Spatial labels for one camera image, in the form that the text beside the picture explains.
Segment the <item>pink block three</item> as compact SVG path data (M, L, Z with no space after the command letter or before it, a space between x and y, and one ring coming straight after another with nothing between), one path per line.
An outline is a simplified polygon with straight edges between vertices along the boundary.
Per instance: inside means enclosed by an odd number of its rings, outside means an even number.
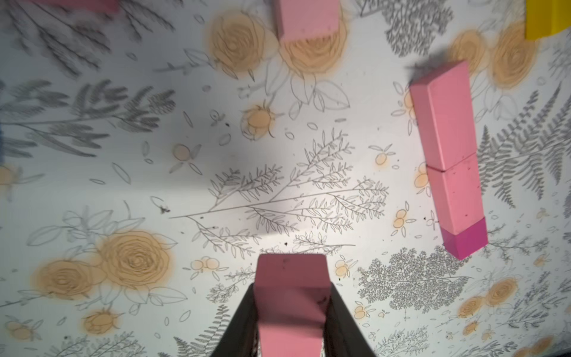
M437 217L442 228L458 235L484 218L477 155L447 171L427 168Z

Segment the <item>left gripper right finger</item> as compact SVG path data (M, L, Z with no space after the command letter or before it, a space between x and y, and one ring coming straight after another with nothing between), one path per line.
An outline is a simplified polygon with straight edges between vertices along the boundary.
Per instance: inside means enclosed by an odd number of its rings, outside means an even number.
M375 357L335 285L324 326L324 353L327 357Z

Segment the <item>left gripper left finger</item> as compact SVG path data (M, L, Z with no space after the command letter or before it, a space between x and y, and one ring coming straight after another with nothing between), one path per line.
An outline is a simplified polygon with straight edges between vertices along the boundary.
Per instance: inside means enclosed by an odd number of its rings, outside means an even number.
M257 356L259 344L257 321L254 284L251 284L211 357Z

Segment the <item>pink block four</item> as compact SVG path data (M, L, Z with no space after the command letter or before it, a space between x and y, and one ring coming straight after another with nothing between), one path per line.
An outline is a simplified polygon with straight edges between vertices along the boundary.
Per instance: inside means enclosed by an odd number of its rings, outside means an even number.
M338 0L277 0L274 16L281 43L313 40L336 32L341 22Z

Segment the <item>floral table mat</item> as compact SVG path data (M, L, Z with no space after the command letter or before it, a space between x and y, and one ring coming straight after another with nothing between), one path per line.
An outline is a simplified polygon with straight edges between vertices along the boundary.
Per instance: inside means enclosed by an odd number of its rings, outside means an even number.
M570 350L570 32L524 1L1 3L1 354L210 356L322 254L378 356ZM466 60L489 244L443 246L410 85Z

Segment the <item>pink block two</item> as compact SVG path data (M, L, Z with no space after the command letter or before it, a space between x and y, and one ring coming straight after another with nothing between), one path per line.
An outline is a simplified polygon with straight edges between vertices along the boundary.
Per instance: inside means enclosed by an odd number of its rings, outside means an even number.
M322 254L261 254L254 280L261 354L321 355L331 286Z

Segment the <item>pink block five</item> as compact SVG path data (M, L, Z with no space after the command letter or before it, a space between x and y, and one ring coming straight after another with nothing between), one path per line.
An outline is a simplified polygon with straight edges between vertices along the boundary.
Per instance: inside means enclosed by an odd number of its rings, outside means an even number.
M466 61L449 62L410 85L429 167L446 171L477 151Z

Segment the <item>magenta small cube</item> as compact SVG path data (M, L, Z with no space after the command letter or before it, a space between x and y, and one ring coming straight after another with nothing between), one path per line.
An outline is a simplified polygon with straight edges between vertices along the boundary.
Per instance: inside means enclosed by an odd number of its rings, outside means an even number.
M482 218L459 234L441 229L445 249L458 260L464 260L489 244L486 219Z

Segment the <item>small yellow cube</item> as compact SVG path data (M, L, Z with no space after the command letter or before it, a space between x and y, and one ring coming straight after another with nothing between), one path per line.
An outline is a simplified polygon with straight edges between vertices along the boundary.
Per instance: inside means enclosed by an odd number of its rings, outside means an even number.
M527 0L526 39L538 40L570 27L570 0Z

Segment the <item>pink block one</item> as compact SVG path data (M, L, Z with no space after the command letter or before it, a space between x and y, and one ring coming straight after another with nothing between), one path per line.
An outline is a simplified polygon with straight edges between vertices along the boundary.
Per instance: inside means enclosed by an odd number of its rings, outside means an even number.
M119 10L118 0L41 0L41 4L112 14Z

